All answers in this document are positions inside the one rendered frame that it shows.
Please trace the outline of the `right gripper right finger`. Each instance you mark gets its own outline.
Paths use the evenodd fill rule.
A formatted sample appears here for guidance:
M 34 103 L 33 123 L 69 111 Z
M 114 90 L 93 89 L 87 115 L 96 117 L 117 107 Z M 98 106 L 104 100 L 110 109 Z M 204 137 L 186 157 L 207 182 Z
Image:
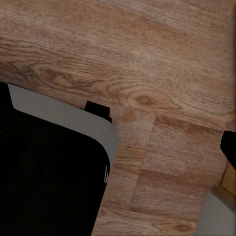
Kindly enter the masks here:
M 226 130 L 220 147 L 236 170 L 236 133 Z

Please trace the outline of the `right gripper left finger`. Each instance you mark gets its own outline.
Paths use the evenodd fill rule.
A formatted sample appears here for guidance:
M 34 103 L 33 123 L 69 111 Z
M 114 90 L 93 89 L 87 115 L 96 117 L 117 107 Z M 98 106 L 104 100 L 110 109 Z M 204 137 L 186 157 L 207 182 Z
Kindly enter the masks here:
M 21 131 L 0 136 L 0 190 L 26 149 Z

